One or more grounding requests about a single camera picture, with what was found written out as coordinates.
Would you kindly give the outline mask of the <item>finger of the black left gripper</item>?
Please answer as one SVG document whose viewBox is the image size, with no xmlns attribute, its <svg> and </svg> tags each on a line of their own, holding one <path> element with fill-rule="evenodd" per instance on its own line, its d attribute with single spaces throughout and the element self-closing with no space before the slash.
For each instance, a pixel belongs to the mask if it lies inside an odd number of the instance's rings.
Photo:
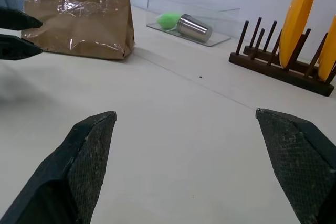
<svg viewBox="0 0 336 224">
<path fill-rule="evenodd" d="M 42 25 L 43 22 L 19 10 L 0 7 L 0 28 L 21 31 L 39 28 Z"/>
<path fill-rule="evenodd" d="M 32 42 L 13 35 L 0 34 L 0 60 L 22 60 L 43 52 Z"/>
</svg>

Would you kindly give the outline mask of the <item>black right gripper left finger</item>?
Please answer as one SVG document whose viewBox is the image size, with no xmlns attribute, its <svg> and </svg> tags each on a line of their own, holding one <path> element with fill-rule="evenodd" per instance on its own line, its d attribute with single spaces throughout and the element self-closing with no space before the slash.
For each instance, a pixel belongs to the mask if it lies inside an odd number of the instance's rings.
<svg viewBox="0 0 336 224">
<path fill-rule="evenodd" d="M 114 111 L 75 124 L 37 167 L 0 224 L 90 224 L 106 174 Z"/>
</svg>

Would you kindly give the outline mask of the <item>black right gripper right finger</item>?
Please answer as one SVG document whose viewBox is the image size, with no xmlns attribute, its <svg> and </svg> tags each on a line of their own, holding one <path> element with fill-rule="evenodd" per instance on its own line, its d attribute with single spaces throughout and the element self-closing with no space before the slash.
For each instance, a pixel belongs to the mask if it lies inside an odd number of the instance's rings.
<svg viewBox="0 0 336 224">
<path fill-rule="evenodd" d="M 310 121 L 258 108 L 268 155 L 301 224 L 336 224 L 336 146 Z"/>
</svg>

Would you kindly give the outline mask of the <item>dark wooden plate rack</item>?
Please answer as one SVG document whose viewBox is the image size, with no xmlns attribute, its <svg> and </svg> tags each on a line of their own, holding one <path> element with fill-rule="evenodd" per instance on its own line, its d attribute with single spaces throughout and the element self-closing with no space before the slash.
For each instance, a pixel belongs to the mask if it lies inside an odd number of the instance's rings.
<svg viewBox="0 0 336 224">
<path fill-rule="evenodd" d="M 298 60 L 298 56 L 311 32 L 311 29 L 308 28 L 307 31 L 300 36 L 288 65 L 283 68 L 280 64 L 280 52 L 278 51 L 280 35 L 271 52 L 267 51 L 267 47 L 264 47 L 264 49 L 259 48 L 265 33 L 265 29 L 259 29 L 261 20 L 261 17 L 257 20 L 250 44 L 245 46 L 244 50 L 241 51 L 249 25 L 249 21 L 245 21 L 236 51 L 230 54 L 229 62 L 313 93 L 325 97 L 330 96 L 334 90 L 334 86 L 331 82 L 336 76 L 336 66 L 333 66 L 326 81 L 322 81 L 322 79 L 319 78 L 317 66 L 317 61 L 328 34 L 325 34 L 310 63 L 304 63 Z"/>
</svg>

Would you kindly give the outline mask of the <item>large yellow plate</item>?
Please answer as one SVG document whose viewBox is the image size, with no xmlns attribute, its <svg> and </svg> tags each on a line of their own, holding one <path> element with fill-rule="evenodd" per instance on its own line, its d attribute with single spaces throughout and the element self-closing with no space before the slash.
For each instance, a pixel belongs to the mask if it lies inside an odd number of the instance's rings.
<svg viewBox="0 0 336 224">
<path fill-rule="evenodd" d="M 314 0 L 292 0 L 279 42 L 279 61 L 286 68 L 306 26 Z"/>
</svg>

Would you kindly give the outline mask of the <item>green fuzzy ball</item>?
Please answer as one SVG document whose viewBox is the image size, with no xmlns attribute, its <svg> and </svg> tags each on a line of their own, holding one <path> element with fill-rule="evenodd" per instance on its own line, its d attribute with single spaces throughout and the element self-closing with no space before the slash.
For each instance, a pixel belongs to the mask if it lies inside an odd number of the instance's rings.
<svg viewBox="0 0 336 224">
<path fill-rule="evenodd" d="M 164 13 L 157 17 L 156 22 L 165 30 L 175 29 L 181 18 L 179 13 Z"/>
</svg>

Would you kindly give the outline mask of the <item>clear plastic box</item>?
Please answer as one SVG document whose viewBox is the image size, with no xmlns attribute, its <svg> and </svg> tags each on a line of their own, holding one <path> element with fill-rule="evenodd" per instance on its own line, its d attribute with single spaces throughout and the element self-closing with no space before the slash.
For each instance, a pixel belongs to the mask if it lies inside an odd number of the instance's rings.
<svg viewBox="0 0 336 224">
<path fill-rule="evenodd" d="M 146 26 L 155 30 L 180 37 L 200 45 L 212 47 L 230 40 L 235 36 L 238 27 L 239 8 L 218 5 L 206 0 L 147 0 Z M 200 42 L 177 32 L 177 29 L 165 30 L 156 22 L 158 16 L 164 13 L 188 14 L 210 25 L 213 29 L 208 42 Z"/>
</svg>

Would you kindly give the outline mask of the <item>stainless steel cup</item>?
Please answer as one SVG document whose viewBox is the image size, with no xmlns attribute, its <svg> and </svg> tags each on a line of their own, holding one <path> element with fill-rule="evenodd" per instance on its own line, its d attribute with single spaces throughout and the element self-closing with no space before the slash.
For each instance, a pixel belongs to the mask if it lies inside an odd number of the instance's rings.
<svg viewBox="0 0 336 224">
<path fill-rule="evenodd" d="M 176 29 L 181 35 L 200 42 L 208 42 L 213 33 L 210 25 L 188 14 L 184 14 L 179 18 Z"/>
</svg>

